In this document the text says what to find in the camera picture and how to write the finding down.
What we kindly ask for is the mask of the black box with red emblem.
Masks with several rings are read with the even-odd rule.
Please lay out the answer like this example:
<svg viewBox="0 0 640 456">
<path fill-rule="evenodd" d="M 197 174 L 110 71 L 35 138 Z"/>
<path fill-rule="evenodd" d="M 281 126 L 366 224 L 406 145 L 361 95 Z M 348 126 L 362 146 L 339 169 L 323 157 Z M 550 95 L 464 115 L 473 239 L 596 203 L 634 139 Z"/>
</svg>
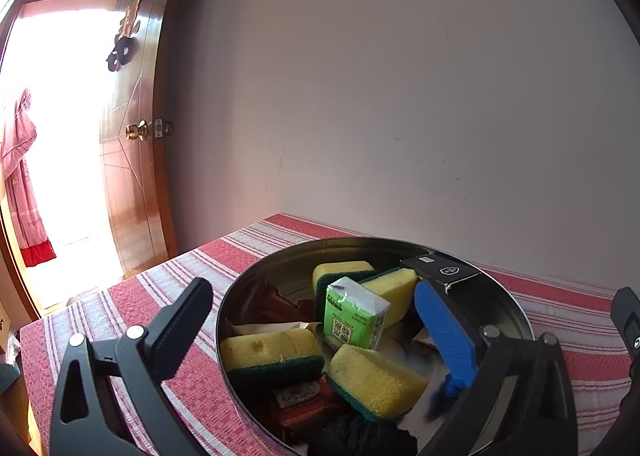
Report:
<svg viewBox="0 0 640 456">
<path fill-rule="evenodd" d="M 480 270 L 469 263 L 436 253 L 420 254 L 416 257 L 402 259 L 404 268 L 416 272 L 421 280 L 435 285 L 439 284 L 448 293 L 449 288 L 472 279 L 480 274 Z"/>
</svg>

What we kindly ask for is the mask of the yellow green scrub sponge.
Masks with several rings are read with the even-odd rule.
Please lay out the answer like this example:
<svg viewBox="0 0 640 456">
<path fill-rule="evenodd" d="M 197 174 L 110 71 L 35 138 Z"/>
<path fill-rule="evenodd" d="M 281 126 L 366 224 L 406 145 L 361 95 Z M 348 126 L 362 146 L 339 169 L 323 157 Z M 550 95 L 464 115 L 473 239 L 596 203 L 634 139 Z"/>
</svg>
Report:
<svg viewBox="0 0 640 456">
<path fill-rule="evenodd" d="M 363 288 L 390 302 L 384 328 L 400 322 L 407 314 L 413 299 L 414 287 L 419 277 L 409 268 L 397 268 L 369 277 L 361 282 Z"/>
</svg>

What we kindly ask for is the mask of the green tissue pack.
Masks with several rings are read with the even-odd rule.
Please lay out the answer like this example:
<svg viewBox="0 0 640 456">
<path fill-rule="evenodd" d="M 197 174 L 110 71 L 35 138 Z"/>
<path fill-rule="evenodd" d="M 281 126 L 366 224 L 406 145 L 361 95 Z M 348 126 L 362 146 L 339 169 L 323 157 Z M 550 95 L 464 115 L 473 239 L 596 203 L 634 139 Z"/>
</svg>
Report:
<svg viewBox="0 0 640 456">
<path fill-rule="evenodd" d="M 323 339 L 334 350 L 343 344 L 375 350 L 389 309 L 390 302 L 342 277 L 326 288 Z"/>
</svg>

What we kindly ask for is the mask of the green top scrub sponge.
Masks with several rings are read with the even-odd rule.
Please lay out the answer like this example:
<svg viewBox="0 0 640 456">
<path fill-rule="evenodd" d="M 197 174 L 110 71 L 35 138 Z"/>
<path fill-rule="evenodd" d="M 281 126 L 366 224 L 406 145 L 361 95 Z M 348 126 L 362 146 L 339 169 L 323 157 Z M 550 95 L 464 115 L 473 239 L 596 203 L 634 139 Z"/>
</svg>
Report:
<svg viewBox="0 0 640 456">
<path fill-rule="evenodd" d="M 321 263 L 312 272 L 312 288 L 314 288 L 314 304 L 318 317 L 322 317 L 326 304 L 326 288 L 342 277 L 349 277 L 360 282 L 375 274 L 375 269 L 367 261 L 343 261 Z"/>
</svg>

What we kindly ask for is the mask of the yellow green sponge front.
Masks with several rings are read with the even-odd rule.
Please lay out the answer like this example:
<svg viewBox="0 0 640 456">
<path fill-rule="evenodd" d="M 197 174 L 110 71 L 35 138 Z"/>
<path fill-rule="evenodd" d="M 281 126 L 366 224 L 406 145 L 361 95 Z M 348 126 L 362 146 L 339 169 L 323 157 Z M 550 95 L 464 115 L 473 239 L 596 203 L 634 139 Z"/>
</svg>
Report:
<svg viewBox="0 0 640 456">
<path fill-rule="evenodd" d="M 302 328 L 226 338 L 219 356 L 234 379 L 315 380 L 324 366 L 316 337 Z"/>
</svg>

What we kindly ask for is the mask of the round metal tin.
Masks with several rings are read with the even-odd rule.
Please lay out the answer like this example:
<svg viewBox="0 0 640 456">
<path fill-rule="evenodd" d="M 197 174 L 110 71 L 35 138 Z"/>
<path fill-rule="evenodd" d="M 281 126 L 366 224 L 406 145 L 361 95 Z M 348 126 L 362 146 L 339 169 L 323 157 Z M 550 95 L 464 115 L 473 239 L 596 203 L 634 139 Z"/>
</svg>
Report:
<svg viewBox="0 0 640 456">
<path fill-rule="evenodd" d="M 449 367 L 436 346 L 416 341 L 424 323 L 413 300 L 402 302 L 404 315 L 396 323 L 376 320 L 371 325 L 334 317 L 326 301 L 328 287 L 312 280 L 312 271 L 325 263 L 366 261 L 378 272 L 406 267 L 421 272 L 427 260 L 434 260 L 436 282 L 445 287 L 450 306 L 466 327 L 494 325 L 506 337 L 532 340 L 535 337 L 525 312 L 518 302 L 486 271 L 457 257 L 431 247 L 377 237 L 338 237 L 286 247 L 246 269 L 231 285 L 218 312 L 216 338 L 236 335 L 239 327 L 250 324 L 280 324 L 284 312 L 273 304 L 279 295 L 294 303 L 314 302 L 316 335 L 322 342 L 325 358 L 347 341 L 362 339 L 395 362 L 440 384 Z"/>
</svg>

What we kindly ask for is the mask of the pink hanging cloth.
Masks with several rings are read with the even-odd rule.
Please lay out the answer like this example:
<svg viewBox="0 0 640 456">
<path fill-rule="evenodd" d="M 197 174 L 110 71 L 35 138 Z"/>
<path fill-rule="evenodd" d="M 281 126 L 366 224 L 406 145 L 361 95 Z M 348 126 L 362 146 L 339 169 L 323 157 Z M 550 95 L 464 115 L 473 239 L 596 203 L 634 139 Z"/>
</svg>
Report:
<svg viewBox="0 0 640 456">
<path fill-rule="evenodd" d="M 37 129 L 30 119 L 32 97 L 25 89 L 15 102 L 13 116 L 3 128 L 1 164 L 8 195 L 14 234 L 26 268 L 36 267 L 56 258 L 38 210 L 26 153 L 37 139 Z"/>
</svg>

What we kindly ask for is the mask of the wooden door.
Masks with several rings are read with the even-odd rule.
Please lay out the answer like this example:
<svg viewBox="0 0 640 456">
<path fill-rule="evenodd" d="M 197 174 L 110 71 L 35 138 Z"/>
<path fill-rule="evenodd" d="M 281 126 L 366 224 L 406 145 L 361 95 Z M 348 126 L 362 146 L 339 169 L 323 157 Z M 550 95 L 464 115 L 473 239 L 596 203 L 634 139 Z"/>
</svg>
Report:
<svg viewBox="0 0 640 456">
<path fill-rule="evenodd" d="M 1 126 L 27 115 L 29 204 L 1 205 L 1 252 L 26 320 L 176 250 L 164 166 L 163 55 L 175 0 L 11 0 L 1 24 Z"/>
</svg>

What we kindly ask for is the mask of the red snack wrapper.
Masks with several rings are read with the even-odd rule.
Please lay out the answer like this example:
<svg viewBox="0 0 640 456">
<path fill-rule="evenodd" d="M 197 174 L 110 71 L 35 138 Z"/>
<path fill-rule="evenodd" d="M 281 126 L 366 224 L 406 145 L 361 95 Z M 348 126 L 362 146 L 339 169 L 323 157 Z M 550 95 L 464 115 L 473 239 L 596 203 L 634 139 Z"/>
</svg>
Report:
<svg viewBox="0 0 640 456">
<path fill-rule="evenodd" d="M 239 312 L 241 324 L 270 324 L 314 321 L 314 300 L 293 302 L 267 280 L 250 288 Z"/>
</svg>

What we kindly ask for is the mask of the brass door knob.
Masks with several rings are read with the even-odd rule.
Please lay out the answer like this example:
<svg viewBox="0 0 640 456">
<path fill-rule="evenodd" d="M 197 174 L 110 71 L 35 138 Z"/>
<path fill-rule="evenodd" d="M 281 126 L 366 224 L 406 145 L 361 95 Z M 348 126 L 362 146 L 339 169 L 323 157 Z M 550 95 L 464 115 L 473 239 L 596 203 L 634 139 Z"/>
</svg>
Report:
<svg viewBox="0 0 640 456">
<path fill-rule="evenodd" d="M 130 124 L 126 127 L 125 135 L 128 140 L 145 141 L 150 137 L 163 139 L 174 133 L 174 124 L 169 120 L 157 118 L 153 121 L 140 120 L 138 124 Z"/>
</svg>

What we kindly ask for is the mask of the dark door ornament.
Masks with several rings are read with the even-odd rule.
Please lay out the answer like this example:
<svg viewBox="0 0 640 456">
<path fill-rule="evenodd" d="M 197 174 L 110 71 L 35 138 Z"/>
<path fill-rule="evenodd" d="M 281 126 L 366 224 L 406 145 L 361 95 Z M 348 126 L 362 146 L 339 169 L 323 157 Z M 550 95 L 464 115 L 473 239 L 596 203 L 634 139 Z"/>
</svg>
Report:
<svg viewBox="0 0 640 456">
<path fill-rule="evenodd" d="M 137 34 L 141 25 L 138 19 L 141 1 L 131 1 L 126 8 L 124 17 L 119 22 L 119 29 L 114 37 L 114 47 L 106 58 L 107 69 L 110 72 L 117 72 L 134 56 L 134 49 L 137 47 L 134 43 L 134 34 Z"/>
</svg>

